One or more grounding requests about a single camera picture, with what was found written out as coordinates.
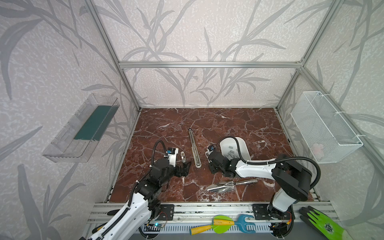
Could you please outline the small beige staple remover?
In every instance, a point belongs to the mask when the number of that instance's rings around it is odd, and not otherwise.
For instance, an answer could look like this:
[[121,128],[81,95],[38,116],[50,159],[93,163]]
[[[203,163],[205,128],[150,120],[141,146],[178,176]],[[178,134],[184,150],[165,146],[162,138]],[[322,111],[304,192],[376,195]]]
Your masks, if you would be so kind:
[[180,152],[182,163],[185,164],[187,162],[185,152]]

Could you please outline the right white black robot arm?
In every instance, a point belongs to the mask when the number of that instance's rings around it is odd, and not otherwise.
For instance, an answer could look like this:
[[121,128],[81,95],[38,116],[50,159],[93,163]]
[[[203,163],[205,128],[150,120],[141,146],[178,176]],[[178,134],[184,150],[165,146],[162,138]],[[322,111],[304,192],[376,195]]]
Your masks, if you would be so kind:
[[228,159],[214,150],[206,153],[211,173],[227,178],[263,178],[274,180],[280,189],[269,204],[269,212],[284,213],[297,201],[307,201],[309,191],[320,180],[321,170],[307,157],[280,155],[268,161],[247,161],[240,157]]

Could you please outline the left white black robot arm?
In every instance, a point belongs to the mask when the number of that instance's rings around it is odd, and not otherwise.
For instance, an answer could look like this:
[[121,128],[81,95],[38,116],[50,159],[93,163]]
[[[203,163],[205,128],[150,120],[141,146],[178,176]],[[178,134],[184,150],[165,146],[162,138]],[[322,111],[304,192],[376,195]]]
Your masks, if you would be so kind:
[[129,201],[89,240],[128,240],[144,223],[160,214],[158,195],[172,177],[186,177],[192,162],[174,166],[168,158],[154,162],[133,188]]

